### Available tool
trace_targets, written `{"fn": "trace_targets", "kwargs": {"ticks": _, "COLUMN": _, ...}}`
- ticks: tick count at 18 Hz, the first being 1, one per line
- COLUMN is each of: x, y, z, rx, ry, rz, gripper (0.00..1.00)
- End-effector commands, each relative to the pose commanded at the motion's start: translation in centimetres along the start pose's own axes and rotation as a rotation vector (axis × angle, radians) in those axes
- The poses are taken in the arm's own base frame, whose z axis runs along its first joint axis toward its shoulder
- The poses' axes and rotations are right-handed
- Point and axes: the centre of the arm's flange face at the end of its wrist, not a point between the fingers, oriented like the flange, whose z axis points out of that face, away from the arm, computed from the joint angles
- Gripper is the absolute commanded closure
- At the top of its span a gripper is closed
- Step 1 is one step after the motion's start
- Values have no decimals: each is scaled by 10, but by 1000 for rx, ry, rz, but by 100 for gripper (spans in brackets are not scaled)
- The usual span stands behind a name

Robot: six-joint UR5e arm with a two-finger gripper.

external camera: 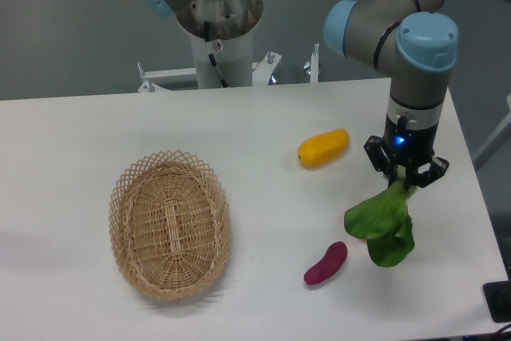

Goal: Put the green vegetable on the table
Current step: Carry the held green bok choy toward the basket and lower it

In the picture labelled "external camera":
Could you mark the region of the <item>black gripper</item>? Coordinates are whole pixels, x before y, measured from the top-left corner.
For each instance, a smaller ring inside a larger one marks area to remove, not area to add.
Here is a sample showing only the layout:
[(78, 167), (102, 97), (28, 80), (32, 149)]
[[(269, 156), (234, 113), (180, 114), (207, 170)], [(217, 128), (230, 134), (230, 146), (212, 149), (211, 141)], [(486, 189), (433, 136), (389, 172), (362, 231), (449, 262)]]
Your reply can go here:
[(407, 170), (408, 197), (445, 176), (450, 163), (433, 156), (440, 116), (440, 104), (419, 108), (389, 96), (383, 137), (370, 136), (363, 146), (388, 186), (398, 179), (398, 165), (412, 167)]

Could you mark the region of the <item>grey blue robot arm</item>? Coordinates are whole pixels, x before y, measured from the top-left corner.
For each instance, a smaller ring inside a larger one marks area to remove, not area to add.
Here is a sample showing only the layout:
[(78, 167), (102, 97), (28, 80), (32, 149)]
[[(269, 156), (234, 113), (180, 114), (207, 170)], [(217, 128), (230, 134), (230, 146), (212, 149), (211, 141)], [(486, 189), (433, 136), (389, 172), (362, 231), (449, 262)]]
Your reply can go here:
[[(161, 17), (174, 16), (190, 37), (201, 89), (266, 85), (273, 54), (252, 64), (252, 31), (263, 0), (144, 0)], [(448, 162), (434, 153), (434, 138), (450, 72), (457, 60), (458, 27), (440, 13), (449, 0), (338, 2), (323, 39), (338, 54), (390, 78), (386, 125), (365, 150), (374, 169), (407, 192), (443, 177)]]

